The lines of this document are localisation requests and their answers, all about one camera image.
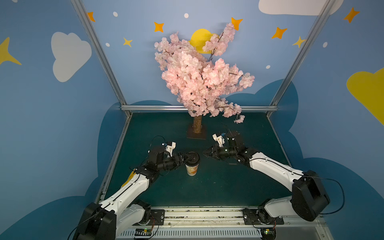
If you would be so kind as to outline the printed paper milk tea cup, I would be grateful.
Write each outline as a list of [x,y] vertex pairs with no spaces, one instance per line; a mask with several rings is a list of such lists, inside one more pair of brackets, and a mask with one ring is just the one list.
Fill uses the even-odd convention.
[[189,176],[195,176],[198,171],[199,164],[195,165],[189,165],[186,164],[187,174]]

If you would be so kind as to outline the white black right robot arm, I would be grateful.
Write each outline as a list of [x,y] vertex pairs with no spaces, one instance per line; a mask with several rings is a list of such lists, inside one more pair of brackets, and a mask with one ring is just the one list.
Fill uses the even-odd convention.
[[299,216],[312,222],[331,202],[316,172],[293,169],[255,148],[247,147],[238,132],[213,135],[213,139],[216,143],[204,151],[206,157],[215,160],[234,158],[274,179],[292,193],[288,197],[266,200],[256,211],[258,222],[267,225],[282,216]]

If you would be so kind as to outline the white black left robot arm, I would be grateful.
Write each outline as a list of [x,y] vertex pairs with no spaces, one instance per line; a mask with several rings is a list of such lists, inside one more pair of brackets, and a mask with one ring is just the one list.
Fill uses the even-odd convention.
[[72,240],[114,240],[128,227],[147,221],[151,212],[147,204],[134,200],[146,191],[161,171],[174,170],[186,162],[187,154],[174,153],[176,144],[160,145],[149,151],[145,162],[133,170],[122,187],[106,200],[90,203],[79,224],[69,234]]

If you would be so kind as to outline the pink cherry blossom tree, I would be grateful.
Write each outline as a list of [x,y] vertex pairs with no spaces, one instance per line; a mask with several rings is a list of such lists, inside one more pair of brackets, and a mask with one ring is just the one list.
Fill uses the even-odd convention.
[[236,65],[230,66],[222,58],[213,61],[214,56],[220,57],[226,52],[235,34],[232,23],[228,23],[220,35],[213,34],[202,47],[211,54],[209,58],[190,42],[180,40],[177,33],[154,44],[162,79],[194,119],[221,114],[225,118],[234,116],[236,124],[245,120],[241,106],[225,97],[251,87],[255,76],[244,73]]

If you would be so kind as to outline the left small circuit board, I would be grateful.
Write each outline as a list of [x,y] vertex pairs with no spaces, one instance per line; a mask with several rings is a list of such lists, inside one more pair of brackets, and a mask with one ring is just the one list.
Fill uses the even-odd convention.
[[154,233],[153,229],[150,228],[136,228],[134,229],[134,240],[147,240],[152,237]]

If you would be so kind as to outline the right small circuit board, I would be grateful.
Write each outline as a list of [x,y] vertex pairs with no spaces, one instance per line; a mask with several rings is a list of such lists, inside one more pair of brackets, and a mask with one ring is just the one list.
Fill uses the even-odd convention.
[[260,229],[261,231],[261,240],[275,240],[276,239],[276,229]]

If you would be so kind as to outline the dark tree base plate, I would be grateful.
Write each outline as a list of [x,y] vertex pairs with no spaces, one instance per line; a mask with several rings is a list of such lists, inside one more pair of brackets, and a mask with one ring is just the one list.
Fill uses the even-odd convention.
[[205,126],[201,127],[200,133],[195,133],[193,125],[189,125],[188,131],[187,131],[187,138],[188,139],[198,139],[198,140],[205,140],[207,138],[207,129]]

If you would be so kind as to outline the aluminium right side rail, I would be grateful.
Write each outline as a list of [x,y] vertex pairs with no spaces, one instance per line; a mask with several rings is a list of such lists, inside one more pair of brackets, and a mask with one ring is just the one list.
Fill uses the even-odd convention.
[[269,123],[270,123],[270,125],[271,125],[271,128],[272,128],[272,130],[273,130],[273,132],[274,132],[274,134],[275,134],[275,136],[276,136],[276,138],[277,138],[277,141],[279,142],[280,148],[281,148],[281,150],[282,150],[282,152],[283,152],[283,154],[284,154],[284,156],[285,156],[287,162],[289,163],[289,165],[291,165],[291,162],[290,162],[290,160],[289,160],[289,158],[288,158],[288,155],[287,155],[287,153],[286,153],[286,151],[285,151],[285,149],[284,149],[284,146],[282,145],[282,142],[281,142],[281,140],[280,140],[280,138],[279,138],[279,136],[278,136],[278,134],[277,134],[277,132],[276,132],[276,130],[275,130],[274,125],[272,124],[272,121],[270,120],[269,117],[267,117],[267,120],[269,121]]

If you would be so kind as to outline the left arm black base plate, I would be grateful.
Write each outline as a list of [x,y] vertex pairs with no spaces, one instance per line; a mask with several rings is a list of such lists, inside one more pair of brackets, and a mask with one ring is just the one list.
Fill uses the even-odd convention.
[[143,218],[135,223],[134,226],[163,226],[165,220],[165,210],[164,209],[151,209],[145,210]]

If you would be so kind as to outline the aluminium left side rail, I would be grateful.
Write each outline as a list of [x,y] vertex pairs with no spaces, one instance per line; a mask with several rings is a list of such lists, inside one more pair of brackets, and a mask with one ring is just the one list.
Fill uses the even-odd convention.
[[105,199],[106,193],[107,193],[108,188],[109,188],[109,184],[110,184],[112,176],[113,176],[113,172],[114,172],[115,167],[116,167],[118,157],[120,155],[120,152],[121,152],[121,149],[123,146],[123,142],[124,142],[131,118],[132,118],[132,116],[128,115],[126,122],[123,126],[121,135],[120,135],[119,140],[117,142],[117,145],[116,145],[116,148],[114,150],[110,164],[108,166],[107,172],[103,178],[102,184],[101,184],[99,191],[97,193],[97,196],[95,198],[94,203],[96,203],[96,204],[102,202]]

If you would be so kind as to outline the aluminium back frame rail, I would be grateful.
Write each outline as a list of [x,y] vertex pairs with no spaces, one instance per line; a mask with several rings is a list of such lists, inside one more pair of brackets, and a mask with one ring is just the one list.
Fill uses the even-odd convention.
[[[121,105],[122,111],[187,112],[184,106]],[[242,112],[276,112],[277,106],[242,106]]]

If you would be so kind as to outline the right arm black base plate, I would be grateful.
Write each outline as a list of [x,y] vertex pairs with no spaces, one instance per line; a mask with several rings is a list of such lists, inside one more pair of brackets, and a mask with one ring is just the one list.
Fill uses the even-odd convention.
[[245,225],[283,225],[281,216],[273,218],[264,209],[242,209]]

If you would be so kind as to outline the aluminium front mounting rail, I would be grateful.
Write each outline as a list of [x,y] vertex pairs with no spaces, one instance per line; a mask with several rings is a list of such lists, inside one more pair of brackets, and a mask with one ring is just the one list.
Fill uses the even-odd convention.
[[282,216],[283,225],[245,225],[242,209],[255,207],[154,207],[165,210],[163,226],[132,226],[119,240],[134,240],[134,229],[154,230],[148,240],[260,240],[260,229],[276,229],[276,240],[332,240],[323,217],[307,222],[298,216]]

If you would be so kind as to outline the aluminium corner post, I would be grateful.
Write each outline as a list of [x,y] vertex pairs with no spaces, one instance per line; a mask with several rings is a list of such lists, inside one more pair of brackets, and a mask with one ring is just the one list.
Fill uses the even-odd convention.
[[309,53],[312,45],[316,41],[318,35],[320,34],[321,30],[323,29],[324,25],[326,24],[328,18],[331,15],[331,11],[333,6],[336,4],[336,0],[327,0],[325,1],[325,4],[323,5],[323,8],[321,9],[318,17],[316,18],[312,28],[310,29],[307,39],[305,40],[304,44],[300,47],[300,50],[291,65],[286,77],[282,81],[280,87],[278,88],[275,96],[273,97],[269,110],[266,111],[267,118],[269,119],[273,112],[276,112],[278,110],[278,104],[281,101],[283,95],[287,91],[289,85],[291,84],[294,76],[298,72],[301,64],[303,63],[305,57]]
[[97,54],[97,57],[100,60],[100,63],[106,73],[106,76],[115,92],[115,95],[117,96],[121,106],[126,105],[126,99],[124,97],[124,94],[122,92],[122,89],[118,83],[118,80],[111,68],[111,65],[107,59],[107,56],[103,50],[103,47],[99,41],[99,38],[97,36],[97,33],[93,27],[92,21],[90,20],[88,13],[86,12],[85,5],[83,1],[80,0],[71,0],[71,3],[87,33],[87,36],[89,37],[91,44]]

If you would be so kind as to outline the aluminium right corner post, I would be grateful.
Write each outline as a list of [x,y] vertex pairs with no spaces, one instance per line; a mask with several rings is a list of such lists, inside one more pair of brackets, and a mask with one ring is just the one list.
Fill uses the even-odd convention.
[[309,53],[312,45],[316,41],[318,35],[320,34],[321,30],[323,29],[324,25],[326,24],[328,18],[331,15],[331,11],[333,6],[336,4],[336,0],[327,0],[325,1],[325,4],[323,5],[323,8],[321,9],[318,17],[316,18],[312,28],[310,29],[307,39],[305,40],[304,44],[300,47],[300,50],[291,65],[286,77],[282,81],[280,87],[278,88],[275,96],[273,97],[269,110],[266,111],[267,118],[269,119],[273,112],[276,112],[278,110],[278,104],[281,101],[283,95],[287,91],[289,85],[291,84],[294,76],[298,72],[301,64],[303,63],[305,57]]

